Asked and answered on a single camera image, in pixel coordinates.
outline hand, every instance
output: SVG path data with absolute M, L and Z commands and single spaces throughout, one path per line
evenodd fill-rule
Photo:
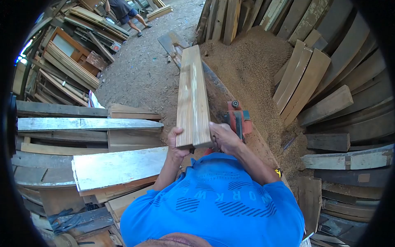
M 214 146 L 221 149 L 224 153 L 234 155 L 240 145 L 243 145 L 243 141 L 240 140 L 228 124 L 210 122 L 209 128 Z
M 184 157 L 187 156 L 190 152 L 189 150 L 180 150 L 175 146 L 176 136 L 183 132 L 183 128 L 174 127 L 171 129 L 169 134 L 167 135 L 167 145 L 169 146 L 169 150 L 167 155 L 174 161 L 183 161 Z

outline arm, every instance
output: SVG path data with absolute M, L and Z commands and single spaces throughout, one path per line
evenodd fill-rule
M 244 167 L 252 180 L 260 185 L 281 181 L 279 175 L 264 164 L 232 131 L 228 124 L 210 122 L 214 145 L 224 153 L 234 156 Z
M 165 164 L 154 183 L 154 190 L 163 190 L 175 181 L 184 157 L 189 154 L 189 150 L 180 150 L 175 147 L 176 136 L 181 133 L 182 128 L 174 127 L 167 136 L 167 145 L 169 146 L 169 150 L 167 151 Z
M 108 0 L 105 0 L 105 11 L 108 13 L 110 12 L 111 7 L 110 7 L 110 3 L 108 2 Z

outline person in background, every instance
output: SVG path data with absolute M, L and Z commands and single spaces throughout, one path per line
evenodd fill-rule
M 227 124 L 210 122 L 213 145 L 191 159 L 175 181 L 189 150 L 176 148 L 182 128 L 168 134 L 163 168 L 146 195 L 123 212 L 128 247 L 298 247 L 305 222 L 292 192 Z
M 137 10 L 132 8 L 125 0 L 106 0 L 105 11 L 107 14 L 110 10 L 114 11 L 115 16 L 121 22 L 121 24 L 128 23 L 131 28 L 138 32 L 137 37 L 141 37 L 143 33 L 141 30 L 132 22 L 133 18 L 136 18 L 141 24 L 147 28 L 151 28 L 151 24 L 145 23 L 143 17 L 138 14 Z

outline sawdust pile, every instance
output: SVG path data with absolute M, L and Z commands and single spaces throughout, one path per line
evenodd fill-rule
M 265 32 L 261 26 L 238 36 L 230 46 L 212 41 L 201 46 L 203 60 L 250 112 L 297 196 L 297 177 L 299 170 L 304 168 L 300 157 L 307 154 L 307 140 L 296 121 L 287 128 L 284 126 L 272 100 L 273 76 L 290 58 L 292 51 L 288 42 Z M 293 137 L 295 140 L 283 151 Z

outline dark wooden board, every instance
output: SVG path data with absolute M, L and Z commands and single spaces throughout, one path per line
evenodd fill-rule
M 350 141 L 364 141 L 379 138 L 395 132 L 395 111 L 389 111 L 369 120 L 333 129 L 335 132 L 350 133 Z
M 349 0 L 333 0 L 332 6 L 317 28 L 317 31 L 328 43 L 332 42 L 341 30 L 352 7 L 352 2 Z
M 364 187 L 385 187 L 391 167 L 363 170 L 315 169 L 314 177 L 322 181 Z
M 299 24 L 302 16 L 305 14 L 311 0 L 295 0 L 290 8 L 290 11 L 285 18 L 277 37 L 288 39 L 296 26 Z
M 365 42 L 363 43 L 361 49 L 358 51 L 358 53 L 355 55 L 355 57 L 350 61 L 350 63 L 347 65 L 346 68 L 336 77 L 336 79 L 331 83 L 331 85 L 336 85 L 335 89 L 331 89 L 330 92 L 333 92 L 337 88 L 341 87 L 342 83 L 341 82 L 345 77 L 347 77 L 350 73 L 354 72 L 354 69 L 359 66 L 362 60 L 365 59 L 367 55 L 371 52 L 372 48 L 376 46 L 376 38 L 373 33 L 369 33 L 368 37 L 366 38 Z
M 324 92 L 333 80 L 346 68 L 362 47 L 369 32 L 370 29 L 363 17 L 361 14 L 357 14 L 343 41 L 331 56 L 331 64 L 309 102 Z
M 272 0 L 264 0 L 264 2 L 262 3 L 262 5 L 261 5 L 261 7 L 260 7 L 260 9 L 258 11 L 258 14 L 256 15 L 255 20 L 253 20 L 254 23 L 253 23 L 252 26 L 258 26 L 261 23 L 261 21 L 262 21 L 264 15 L 265 15 L 267 9 L 269 8 L 269 5 L 271 4 L 271 2 L 272 2 Z
M 380 199 L 383 188 L 342 185 L 338 183 L 322 182 L 322 189 L 358 198 Z
M 307 148 L 347 152 L 350 148 L 350 135 L 339 134 L 307 134 Z
M 19 135 L 53 141 L 107 143 L 106 132 L 91 130 L 22 132 Z
M 322 209 L 362 218 L 372 218 L 376 211 L 375 206 L 352 205 L 329 199 L 323 201 Z
M 244 23 L 244 26 L 243 26 L 243 29 L 242 29 L 243 33 L 246 33 L 247 31 L 249 31 L 251 29 L 251 27 L 252 27 L 252 25 L 253 25 L 253 23 L 255 21 L 255 18 L 257 17 L 258 12 L 261 9 L 261 6 L 262 6 L 263 2 L 267 2 L 267 1 L 265 1 L 265 0 L 256 0 L 255 1 L 253 8 L 250 9 L 250 11 L 249 11 L 249 13 L 247 15 L 247 19 L 246 19 L 246 21 Z
M 350 221 L 324 213 L 320 215 L 319 224 L 321 232 L 352 242 L 356 242 L 368 226 L 367 223 Z
M 70 168 L 72 156 L 63 155 L 43 155 L 37 153 L 28 153 L 17 151 L 11 158 L 14 166 L 30 167 L 30 168 Z
M 344 202 L 348 204 L 355 204 L 357 202 L 358 197 L 356 196 L 348 196 L 336 192 L 332 192 L 329 190 L 322 190 L 322 197 L 332 199 L 339 202 Z
M 107 118 L 108 110 L 17 100 L 18 117 L 94 117 Z

